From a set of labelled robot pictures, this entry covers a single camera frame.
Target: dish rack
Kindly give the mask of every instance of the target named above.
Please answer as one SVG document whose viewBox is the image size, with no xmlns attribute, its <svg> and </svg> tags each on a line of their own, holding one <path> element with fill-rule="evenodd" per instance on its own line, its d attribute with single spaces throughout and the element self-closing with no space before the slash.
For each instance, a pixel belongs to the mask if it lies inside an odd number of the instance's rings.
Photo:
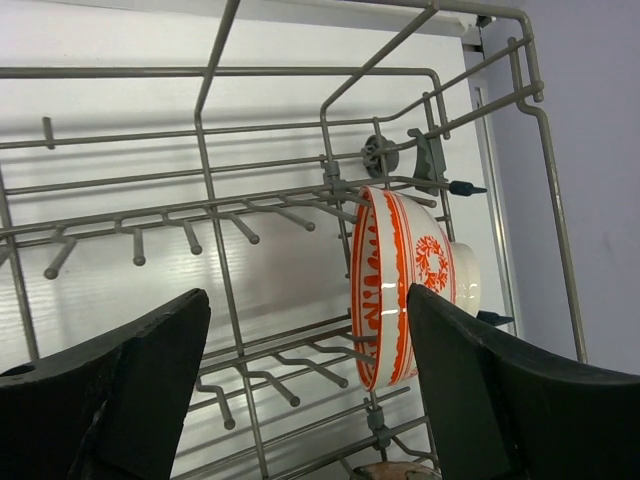
<svg viewBox="0 0 640 480">
<path fill-rule="evenodd" d="M 142 77 L 202 78 L 202 84 L 194 111 L 194 129 L 191 130 L 57 138 L 54 135 L 51 119 L 45 117 L 43 118 L 44 138 L 42 140 L 10 141 L 0 143 L 0 150 L 43 147 L 53 150 L 58 146 L 65 145 L 86 145 L 108 142 L 131 142 L 164 138 L 195 137 L 202 164 L 201 168 L 191 170 L 142 174 L 117 178 L 101 178 L 49 185 L 32 185 L 19 188 L 5 188 L 2 173 L 0 172 L 0 218 L 3 222 L 3 228 L 0 230 L 0 236 L 4 240 L 4 244 L 0 249 L 0 265 L 8 261 L 11 268 L 13 282 L 15 285 L 15 294 L 20 309 L 29 356 L 31 359 L 39 358 L 39 349 L 33 326 L 29 296 L 27 294 L 25 278 L 21 266 L 21 249 L 46 244 L 59 244 L 59 253 L 43 271 L 43 274 L 47 279 L 53 280 L 58 277 L 65 261 L 72 254 L 76 245 L 84 239 L 94 237 L 108 235 L 130 236 L 132 238 L 133 263 L 136 266 L 143 266 L 146 263 L 144 232 L 161 227 L 177 227 L 183 229 L 189 251 L 194 255 L 198 255 L 202 253 L 203 248 L 198 241 L 193 224 L 196 222 L 210 221 L 213 225 L 215 234 L 224 291 L 229 308 L 229 320 L 233 331 L 235 345 L 205 354 L 203 358 L 203 365 L 200 370 L 200 378 L 198 378 L 195 388 L 200 392 L 207 392 L 214 394 L 215 396 L 201 402 L 193 403 L 189 408 L 189 412 L 194 412 L 201 408 L 217 404 L 223 418 L 223 426 L 226 429 L 231 430 L 235 427 L 235 420 L 232 412 L 230 411 L 228 400 L 244 396 L 246 398 L 246 404 L 251 420 L 255 446 L 238 451 L 228 457 L 203 465 L 191 472 L 178 475 L 175 478 L 185 479 L 214 473 L 217 469 L 222 468 L 225 465 L 255 456 L 258 458 L 260 472 L 263 478 L 300 478 L 334 462 L 340 462 L 350 476 L 357 478 L 357 474 L 351 469 L 347 457 L 364 449 L 373 447 L 380 452 L 382 460 L 386 460 L 386 448 L 391 443 L 400 447 L 408 457 L 415 457 L 416 460 L 420 462 L 430 461 L 437 469 L 437 454 L 433 448 L 434 442 L 431 437 L 427 416 L 416 418 L 413 421 L 405 422 L 391 428 L 386 427 L 384 423 L 382 404 L 385 401 L 406 393 L 408 391 L 408 387 L 397 389 L 379 397 L 375 393 L 371 393 L 370 398 L 360 405 L 355 405 L 316 422 L 291 430 L 283 435 L 276 436 L 268 440 L 263 439 L 253 392 L 264 388 L 273 388 L 284 399 L 286 399 L 291 406 L 295 407 L 300 404 L 300 399 L 285 386 L 284 382 L 287 380 L 310 373 L 316 373 L 322 375 L 330 382 L 335 383 L 338 387 L 345 388 L 348 383 L 346 379 L 333 373 L 329 370 L 329 367 L 351 359 L 357 359 L 365 362 L 370 361 L 370 359 L 359 354 L 354 349 L 344 346 L 327 347 L 319 345 L 319 342 L 336 337 L 341 337 L 354 343 L 370 342 L 372 339 L 366 337 L 355 337 L 351 334 L 351 327 L 349 325 L 350 314 L 349 312 L 346 312 L 344 315 L 304 325 L 278 334 L 269 335 L 258 340 L 249 342 L 244 341 L 239 326 L 230 267 L 227 252 L 225 251 L 225 239 L 222 233 L 221 223 L 223 221 L 230 222 L 247 238 L 250 243 L 257 244 L 260 242 L 260 237 L 247 225 L 245 221 L 243 221 L 245 215 L 251 215 L 257 212 L 273 214 L 284 217 L 286 220 L 308 231 L 313 231 L 316 228 L 315 223 L 299 213 L 294 213 L 292 211 L 293 209 L 290 207 L 307 207 L 322 211 L 337 219 L 342 244 L 342 253 L 345 257 L 348 272 L 350 263 L 350 245 L 348 239 L 350 232 L 347 229 L 347 223 L 355 223 L 355 217 L 348 213 L 343 206 L 346 203 L 366 203 L 365 200 L 359 198 L 357 195 L 358 189 L 364 185 L 378 185 L 394 190 L 403 190 L 413 187 L 423 191 L 426 189 L 435 189 L 438 192 L 437 197 L 440 200 L 443 215 L 438 217 L 437 220 L 444 224 L 449 238 L 453 241 L 454 227 L 449 208 L 449 195 L 471 195 L 473 193 L 478 193 L 480 190 L 466 182 L 445 181 L 441 176 L 438 176 L 434 172 L 431 173 L 430 177 L 421 176 L 419 174 L 414 175 L 414 177 L 394 176 L 392 175 L 393 162 L 390 159 L 399 151 L 412 148 L 423 148 L 422 142 L 440 138 L 447 139 L 449 138 L 452 130 L 470 122 L 474 122 L 507 105 L 515 104 L 524 114 L 531 115 L 538 121 L 544 151 L 544 161 L 547 168 L 549 188 L 556 219 L 562 265 L 566 279 L 571 321 L 576 340 L 576 350 L 578 358 L 580 360 L 586 360 L 575 279 L 571 265 L 571 255 L 556 177 L 555 159 L 553 155 L 549 123 L 543 110 L 526 103 L 526 99 L 529 97 L 533 97 L 535 102 L 541 102 L 543 100 L 543 83 L 538 69 L 534 36 L 530 22 L 526 14 L 519 10 L 466 3 L 457 0 L 369 0 L 365 3 L 416 7 L 420 8 L 420 12 L 415 19 L 409 22 L 404 29 L 402 29 L 390 42 L 384 45 L 383 48 L 381 48 L 361 67 L 222 67 L 219 66 L 219 61 L 229 33 L 232 29 L 239 3 L 239 0 L 227 1 L 218 32 L 215 37 L 209 63 L 205 67 L 0 68 L 0 79 L 125 79 Z M 416 32 L 416 30 L 418 30 L 422 25 L 429 21 L 429 19 L 431 19 L 438 11 L 470 13 L 482 17 L 497 17 L 517 21 L 522 28 L 522 38 L 509 39 L 508 45 L 503 50 L 489 58 L 486 58 L 484 61 L 478 63 L 472 68 L 469 68 L 464 73 L 444 84 L 440 84 L 437 73 L 430 69 L 377 67 L 381 60 L 390 54 L 410 35 Z M 521 51 L 524 51 L 528 68 L 529 82 L 527 85 L 524 85 L 520 65 Z M 510 60 L 514 87 L 513 93 L 491 103 L 487 103 L 458 118 L 452 120 L 448 119 L 446 105 L 442 95 L 443 92 L 470 78 L 475 73 L 480 72 L 487 66 L 504 57 L 508 57 Z M 324 100 L 324 103 L 322 103 L 322 106 L 320 107 L 318 121 L 231 126 L 222 128 L 205 128 L 203 125 L 202 111 L 205 102 L 207 101 L 211 84 L 217 76 L 253 77 L 322 75 L 342 75 L 347 76 L 348 79 L 337 90 L 335 90 L 331 96 Z M 417 95 L 418 98 L 413 103 L 394 115 L 339 121 L 328 120 L 328 111 L 330 107 L 338 101 L 347 90 L 367 75 L 426 75 L 431 77 L 433 80 L 434 89 L 420 96 Z M 438 122 L 436 122 L 434 118 L 432 102 L 436 102 L 437 105 Z M 426 133 L 419 134 L 413 140 L 397 145 L 386 142 L 382 136 L 381 125 L 393 122 L 417 108 L 423 108 L 425 110 L 424 126 L 427 128 Z M 358 152 L 335 153 L 332 149 L 331 128 L 351 125 L 370 125 L 372 127 L 372 137 L 369 142 L 369 147 Z M 248 162 L 223 167 L 212 166 L 209 162 L 207 138 L 210 136 L 293 129 L 320 129 L 322 131 L 325 152 L 321 155 L 311 157 L 257 163 Z M 365 165 L 368 165 L 368 167 L 373 168 L 374 170 L 377 169 L 377 173 L 373 178 L 346 181 L 341 178 L 339 164 L 341 160 L 346 159 L 361 159 L 364 161 Z M 292 187 L 252 194 L 225 197 L 216 196 L 215 184 L 212 178 L 212 175 L 214 174 L 302 164 L 318 165 L 318 167 L 322 169 L 324 183 L 313 186 Z M 201 177 L 206 187 L 207 198 L 195 202 L 165 204 L 155 207 L 116 211 L 105 214 L 67 218 L 63 220 L 45 221 L 24 225 L 12 224 L 12 212 L 9 199 L 14 196 L 74 190 L 78 188 L 149 182 L 159 179 L 173 179 L 179 177 Z M 416 199 L 427 207 L 433 207 L 436 204 L 435 200 L 417 197 Z M 184 212 L 193 210 L 199 210 L 201 213 L 197 215 L 184 216 Z M 156 220 L 143 220 L 149 216 L 154 216 Z M 77 227 L 82 227 L 82 232 L 69 233 L 70 229 Z M 339 356 L 321 363 L 316 363 L 306 358 L 293 358 L 291 356 L 285 358 L 285 356 L 283 356 L 284 353 L 291 353 L 302 346 L 312 348 L 321 353 L 332 353 L 338 354 Z M 229 355 L 233 355 L 233 358 L 226 358 Z M 276 377 L 268 371 L 252 370 L 248 366 L 249 362 L 267 357 L 274 358 L 282 365 L 299 366 L 302 368 L 286 375 Z M 225 391 L 219 385 L 210 384 L 202 379 L 205 375 L 214 374 L 229 368 L 235 369 L 241 377 L 243 385 L 242 388 L 233 391 Z M 251 383 L 251 380 L 259 380 L 259 382 Z M 363 438 L 353 444 L 327 452 L 316 459 L 301 463 L 300 465 L 289 468 L 285 471 L 275 474 L 270 471 L 267 457 L 265 455 L 265 451 L 269 448 L 293 439 L 305 432 L 312 431 L 313 429 L 320 428 L 332 422 L 337 422 L 340 419 L 344 419 L 347 416 L 363 410 L 367 412 L 367 422 L 371 429 L 371 436 Z M 430 445 L 431 447 L 429 449 L 425 448 L 425 450 L 418 451 L 405 445 L 398 435 L 420 425 L 426 425 L 427 435 L 425 438 L 425 445 Z"/>
</svg>

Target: orange patterned bowl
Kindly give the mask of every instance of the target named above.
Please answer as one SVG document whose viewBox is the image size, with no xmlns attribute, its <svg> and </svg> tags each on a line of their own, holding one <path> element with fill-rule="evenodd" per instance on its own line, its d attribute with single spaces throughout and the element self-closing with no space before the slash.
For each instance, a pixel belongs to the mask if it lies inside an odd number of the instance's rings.
<svg viewBox="0 0 640 480">
<path fill-rule="evenodd" d="M 438 222 L 418 203 L 389 190 L 363 187 L 351 256 L 353 334 L 375 337 L 356 342 L 374 365 L 357 362 L 368 391 L 416 375 L 407 293 L 422 283 L 472 315 L 480 303 L 480 271 L 471 249 L 449 243 Z"/>
</svg>

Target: gray wall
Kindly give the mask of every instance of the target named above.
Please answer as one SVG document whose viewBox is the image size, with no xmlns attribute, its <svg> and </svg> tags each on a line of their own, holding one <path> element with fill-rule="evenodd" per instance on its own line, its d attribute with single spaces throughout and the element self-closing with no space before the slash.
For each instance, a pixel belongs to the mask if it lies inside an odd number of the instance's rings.
<svg viewBox="0 0 640 480">
<path fill-rule="evenodd" d="M 640 373 L 640 2 L 527 0 L 545 81 L 590 362 Z M 485 29 L 487 52 L 517 35 Z M 508 62 L 491 96 L 512 91 Z M 525 337 L 574 356 L 551 204 L 535 122 L 494 115 L 499 171 Z"/>
</svg>

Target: gray wire rack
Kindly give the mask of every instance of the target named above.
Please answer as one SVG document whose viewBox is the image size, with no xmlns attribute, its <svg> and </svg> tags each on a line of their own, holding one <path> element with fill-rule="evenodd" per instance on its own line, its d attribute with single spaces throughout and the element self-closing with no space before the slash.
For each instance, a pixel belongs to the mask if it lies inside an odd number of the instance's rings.
<svg viewBox="0 0 640 480">
<path fill-rule="evenodd" d="M 159 138 L 176 138 L 176 137 L 193 137 L 198 142 L 199 153 L 202 168 L 193 170 L 171 171 L 163 173 L 135 175 L 128 177 L 103 178 L 90 181 L 77 181 L 70 183 L 58 183 L 49 185 L 35 185 L 21 188 L 5 188 L 0 171 L 0 218 L 3 222 L 3 228 L 0 229 L 0 237 L 4 240 L 4 244 L 0 246 L 0 266 L 9 260 L 10 268 L 15 284 L 15 292 L 20 308 L 24 334 L 28 352 L 32 360 L 39 358 L 38 343 L 33 327 L 33 319 L 29 305 L 29 297 L 25 286 L 23 270 L 21 266 L 20 249 L 44 244 L 60 244 L 60 251 L 50 265 L 44 270 L 44 276 L 47 279 L 55 279 L 60 272 L 66 259 L 71 255 L 74 247 L 83 239 L 105 236 L 105 235 L 130 235 L 133 241 L 132 261 L 137 266 L 143 266 L 146 262 L 144 253 L 144 232 L 151 228 L 159 227 L 178 227 L 182 228 L 185 233 L 189 250 L 193 255 L 199 255 L 202 252 L 192 223 L 200 221 L 211 221 L 215 234 L 216 244 L 218 248 L 218 256 L 224 282 L 226 299 L 229 307 L 230 323 L 233 330 L 235 346 L 217 350 L 215 352 L 205 354 L 200 375 L 196 383 L 196 389 L 202 392 L 213 393 L 215 396 L 207 400 L 191 405 L 189 411 L 198 410 L 210 405 L 218 404 L 226 429 L 235 427 L 233 412 L 231 412 L 227 400 L 237 396 L 244 395 L 246 397 L 247 408 L 251 419 L 251 426 L 255 446 L 243 451 L 234 453 L 233 455 L 216 460 L 213 463 L 203 465 L 191 472 L 179 475 L 176 478 L 185 479 L 198 476 L 205 473 L 215 472 L 217 469 L 224 467 L 232 462 L 242 460 L 247 457 L 257 455 L 261 475 L 263 478 L 269 479 L 293 479 L 300 478 L 310 472 L 313 472 L 323 466 L 333 462 L 340 462 L 350 475 L 355 475 L 351 470 L 347 457 L 361 450 L 376 447 L 381 454 L 383 460 L 387 458 L 385 447 L 391 442 L 395 443 L 407 456 L 417 457 L 416 460 L 430 460 L 434 467 L 438 468 L 438 460 L 435 449 L 433 448 L 433 439 L 429 428 L 428 418 L 417 418 L 408 423 L 395 426 L 384 430 L 372 429 L 372 435 L 364 438 L 356 443 L 341 447 L 335 451 L 326 454 L 301 465 L 290 468 L 286 471 L 273 474 L 269 472 L 269 465 L 265 455 L 265 450 L 286 440 L 295 438 L 305 432 L 309 432 L 315 428 L 335 422 L 349 415 L 355 414 L 362 410 L 367 410 L 369 415 L 382 412 L 381 404 L 391 400 L 408 391 L 408 388 L 400 388 L 387 395 L 377 397 L 371 394 L 370 398 L 365 400 L 361 405 L 337 412 L 329 417 L 313 422 L 311 424 L 292 430 L 286 434 L 274 437 L 268 440 L 262 439 L 260 431 L 260 422 L 253 398 L 253 392 L 263 388 L 274 388 L 285 401 L 292 407 L 300 403 L 300 399 L 294 392 L 290 391 L 284 382 L 309 373 L 316 373 L 324 376 L 333 382 L 338 388 L 345 388 L 348 382 L 345 378 L 333 373 L 329 367 L 348 359 L 359 358 L 368 361 L 368 358 L 362 356 L 355 350 L 347 346 L 327 347 L 320 345 L 319 342 L 330 338 L 340 337 L 345 342 L 367 342 L 370 338 L 354 337 L 351 335 L 349 325 L 350 315 L 345 315 L 323 320 L 321 322 L 306 325 L 303 327 L 289 330 L 279 334 L 264 337 L 259 340 L 245 342 L 242 339 L 240 326 L 238 322 L 238 313 L 236 310 L 233 286 L 229 272 L 229 264 L 225 251 L 225 242 L 221 229 L 221 221 L 232 222 L 247 240 L 256 244 L 260 241 L 260 237 L 256 232 L 242 220 L 246 214 L 255 212 L 274 213 L 285 217 L 292 223 L 304 228 L 308 231 L 315 229 L 314 223 L 292 213 L 289 207 L 304 206 L 314 208 L 333 215 L 337 218 L 340 238 L 344 251 L 347 269 L 349 268 L 350 247 L 348 242 L 349 232 L 346 228 L 347 222 L 355 222 L 353 215 L 343 210 L 345 202 L 362 203 L 364 200 L 357 197 L 355 192 L 358 187 L 363 185 L 384 185 L 387 188 L 403 189 L 408 187 L 436 188 L 440 191 L 440 200 L 443 206 L 444 215 L 438 220 L 444 222 L 447 233 L 453 239 L 453 224 L 448 209 L 448 191 L 451 184 L 445 182 L 429 182 L 418 180 L 415 178 L 389 176 L 386 165 L 386 155 L 393 151 L 406 150 L 417 145 L 417 139 L 393 145 L 391 147 L 378 148 L 374 152 L 352 152 L 352 153 L 334 153 L 331 144 L 330 128 L 348 125 L 371 125 L 373 132 L 377 137 L 378 145 L 382 145 L 380 125 L 392 122 L 406 113 L 424 106 L 425 121 L 427 133 L 424 135 L 426 139 L 442 136 L 444 139 L 450 137 L 450 132 L 457 127 L 473 122 L 478 118 L 488 115 L 507 105 L 515 104 L 517 108 L 526 115 L 536 118 L 540 130 L 540 137 L 544 153 L 544 162 L 547 169 L 549 180 L 549 190 L 553 205 L 553 212 L 556 221 L 557 236 L 560 245 L 562 266 L 565 275 L 565 284 L 569 307 L 571 312 L 571 322 L 576 344 L 576 352 L 581 361 L 586 361 L 586 350 L 584 337 L 582 334 L 582 322 L 580 318 L 580 310 L 577 300 L 575 278 L 571 262 L 571 253 L 567 238 L 566 225 L 563 215 L 562 202 L 560 197 L 559 185 L 556 174 L 555 158 L 553 146 L 551 143 L 551 134 L 549 130 L 549 122 L 545 112 L 529 105 L 526 102 L 528 97 L 533 97 L 534 102 L 539 103 L 543 100 L 543 83 L 540 78 L 538 68 L 536 48 L 534 43 L 533 31 L 527 15 L 516 9 L 493 7 L 466 3 L 458 0 L 357 0 L 363 3 L 388 4 L 405 7 L 415 7 L 420 9 L 420 13 L 412 20 L 404 29 L 402 29 L 391 41 L 382 47 L 373 57 L 371 57 L 361 67 L 222 67 L 219 66 L 220 57 L 224 50 L 229 32 L 231 31 L 234 17 L 238 9 L 239 0 L 228 0 L 224 13 L 221 18 L 220 26 L 215 37 L 213 49 L 209 58 L 209 63 L 205 67 L 137 67 L 137 68 L 53 68 L 53 67 L 2 67 L 0 68 L 0 79 L 72 79 L 72 78 L 140 78 L 140 77 L 202 77 L 200 92 L 196 101 L 194 110 L 194 129 L 177 130 L 154 133 L 136 133 L 109 136 L 86 136 L 75 138 L 56 138 L 54 136 L 51 119 L 45 117 L 43 119 L 44 139 L 35 141 L 11 141 L 0 143 L 0 150 L 22 149 L 22 148 L 41 148 L 55 149 L 62 145 L 81 145 L 107 142 L 127 142 L 142 141 Z M 378 63 L 391 53 L 405 39 L 412 35 L 425 22 L 432 18 L 438 11 L 450 11 L 458 13 L 471 13 L 475 15 L 498 17 L 510 19 L 519 22 L 522 29 L 522 38 L 511 38 L 506 47 L 498 53 L 486 58 L 473 68 L 458 75 L 452 80 L 441 84 L 435 71 L 428 68 L 379 68 Z M 524 51 L 528 67 L 528 84 L 524 84 L 522 71 L 520 66 L 520 52 Z M 513 76 L 513 93 L 488 103 L 477 110 L 462 115 L 459 118 L 449 120 L 446 114 L 446 105 L 442 93 L 448 88 L 458 84 L 459 82 L 469 78 L 471 75 L 481 71 L 488 65 L 508 57 Z M 321 75 L 341 75 L 347 76 L 348 79 L 322 103 L 319 111 L 319 121 L 303 122 L 303 123 L 281 123 L 270 125 L 249 125 L 241 127 L 225 127 L 225 128 L 204 128 L 201 113 L 211 84 L 215 77 L 246 77 L 246 76 L 321 76 Z M 328 120 L 328 110 L 349 88 L 356 84 L 365 75 L 415 75 L 429 77 L 433 82 L 433 90 L 421 95 L 415 102 L 394 115 L 387 117 L 361 118 L 352 120 L 330 121 Z M 431 102 L 434 100 L 438 107 L 440 125 L 435 124 Z M 275 160 L 259 163 L 245 163 L 241 165 L 216 167 L 209 162 L 207 153 L 207 137 L 212 135 L 224 135 L 231 133 L 243 132 L 263 132 L 275 130 L 289 129 L 314 129 L 320 128 L 324 140 L 325 154 L 306 157 L 291 158 L 284 160 Z M 362 159 L 364 156 L 379 156 L 382 158 L 382 177 L 377 179 L 365 179 L 359 181 L 345 182 L 340 178 L 339 161 L 345 159 Z M 324 183 L 312 187 L 294 187 L 270 192 L 253 193 L 249 195 L 230 196 L 218 198 L 215 193 L 213 174 L 244 171 L 262 168 L 273 168 L 287 165 L 299 164 L 319 164 L 324 169 Z M 188 203 L 160 205 L 152 208 L 141 208 L 136 210 L 119 211 L 107 214 L 90 215 L 77 218 L 68 218 L 64 220 L 56 220 L 50 222 L 32 223 L 25 225 L 13 225 L 11 220 L 11 208 L 9 199 L 13 196 L 27 195 L 33 193 L 54 192 L 61 190 L 73 190 L 86 187 L 98 187 L 104 185 L 116 185 L 124 183 L 148 182 L 158 179 L 171 179 L 187 176 L 201 176 L 206 186 L 207 198 Z M 435 201 L 420 199 L 426 206 L 434 206 Z M 175 214 L 180 212 L 200 210 L 201 213 L 188 217 L 176 218 Z M 154 215 L 158 218 L 156 221 L 141 221 L 142 217 Z M 111 222 L 111 228 L 98 228 L 98 224 Z M 69 230 L 73 227 L 83 227 L 82 233 L 70 234 Z M 309 359 L 296 358 L 290 353 L 293 349 L 307 346 L 324 353 L 332 353 L 338 356 L 325 361 L 323 363 L 314 363 Z M 232 359 L 220 360 L 219 357 L 233 354 Z M 249 364 L 252 361 L 272 357 L 282 365 L 301 366 L 302 369 L 288 373 L 286 375 L 275 377 L 268 371 L 251 370 Z M 204 377 L 209 377 L 223 369 L 236 369 L 243 381 L 241 389 L 225 392 L 219 385 L 210 383 Z M 252 383 L 251 379 L 260 379 L 258 383 Z M 399 438 L 401 433 L 416 428 L 420 425 L 426 425 L 429 445 L 432 446 L 431 451 L 416 451 L 408 448 Z"/>
</svg>

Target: bowl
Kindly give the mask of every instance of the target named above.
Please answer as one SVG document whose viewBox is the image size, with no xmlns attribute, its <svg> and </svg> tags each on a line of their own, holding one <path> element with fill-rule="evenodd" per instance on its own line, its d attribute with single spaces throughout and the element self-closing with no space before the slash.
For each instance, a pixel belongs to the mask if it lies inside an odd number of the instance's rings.
<svg viewBox="0 0 640 480">
<path fill-rule="evenodd" d="M 450 243 L 438 222 L 411 198 L 363 187 L 351 256 L 351 316 L 355 350 L 375 364 L 357 361 L 367 391 L 396 385 L 417 374 L 407 317 L 407 294 L 421 283 L 476 315 L 480 270 L 473 251 Z"/>
</svg>

